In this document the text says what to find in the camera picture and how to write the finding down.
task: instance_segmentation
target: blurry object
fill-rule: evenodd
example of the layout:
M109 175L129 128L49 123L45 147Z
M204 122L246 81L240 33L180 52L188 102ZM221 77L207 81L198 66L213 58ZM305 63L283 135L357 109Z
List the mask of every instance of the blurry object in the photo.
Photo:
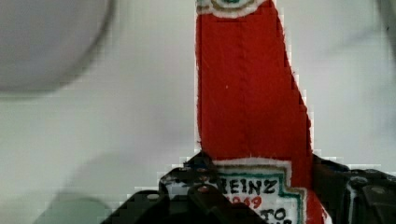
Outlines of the blurry object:
M0 91L59 85L94 46L110 0L3 0Z
M97 224L103 221L110 212L105 204L94 198L64 193L51 202L49 208L34 224Z

